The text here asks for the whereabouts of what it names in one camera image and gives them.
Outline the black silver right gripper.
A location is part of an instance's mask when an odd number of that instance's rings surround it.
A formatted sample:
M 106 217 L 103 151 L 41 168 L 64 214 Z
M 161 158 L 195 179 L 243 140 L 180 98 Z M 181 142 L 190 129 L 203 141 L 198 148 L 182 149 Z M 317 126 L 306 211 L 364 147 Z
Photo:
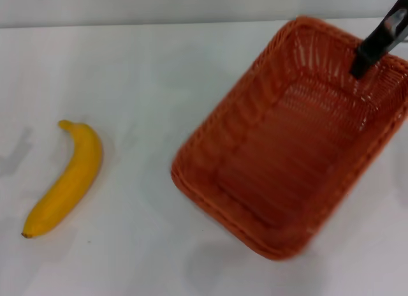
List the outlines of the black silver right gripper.
M 350 74 L 361 79 L 398 44 L 407 43 L 407 0 L 398 0 L 384 20 L 356 48 Z

